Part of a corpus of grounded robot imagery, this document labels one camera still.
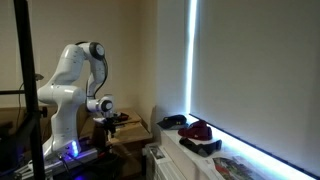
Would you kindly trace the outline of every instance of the white wall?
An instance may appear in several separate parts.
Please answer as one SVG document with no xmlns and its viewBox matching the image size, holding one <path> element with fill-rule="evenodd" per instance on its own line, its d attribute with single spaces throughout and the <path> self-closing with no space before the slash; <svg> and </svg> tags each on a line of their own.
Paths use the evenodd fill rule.
<svg viewBox="0 0 320 180">
<path fill-rule="evenodd" d="M 185 113 L 185 1 L 157 1 L 156 108 L 151 123 Z"/>
<path fill-rule="evenodd" d="M 157 92 L 156 88 L 156 32 L 157 32 L 157 1 L 140 1 L 140 70 L 137 72 L 139 77 L 138 102 L 135 106 L 136 111 L 148 124 L 154 119 L 154 108 Z"/>
<path fill-rule="evenodd" d="M 109 77 L 97 97 L 115 96 L 116 107 L 132 107 L 138 101 L 140 70 L 139 4 L 134 1 L 67 0 L 29 1 L 35 70 L 45 84 L 55 71 L 64 47 L 78 41 L 100 42 L 106 49 Z M 1 1 L 1 89 L 18 89 L 22 82 L 18 57 L 13 1 Z M 85 88 L 89 63 L 74 84 Z M 17 97 L 1 97 L 1 107 L 17 106 Z"/>
</svg>

